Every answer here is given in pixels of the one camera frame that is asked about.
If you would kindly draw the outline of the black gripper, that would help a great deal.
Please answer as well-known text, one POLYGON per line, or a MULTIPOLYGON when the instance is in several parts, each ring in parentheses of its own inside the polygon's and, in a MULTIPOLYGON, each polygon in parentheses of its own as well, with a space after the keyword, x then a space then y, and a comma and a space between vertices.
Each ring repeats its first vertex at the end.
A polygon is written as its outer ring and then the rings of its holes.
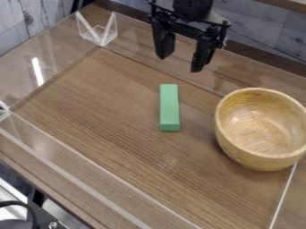
POLYGON ((191 71, 201 72, 217 48, 226 44, 231 22, 213 10, 214 0, 147 0, 155 53, 166 59, 175 51, 175 33, 198 41, 191 71))

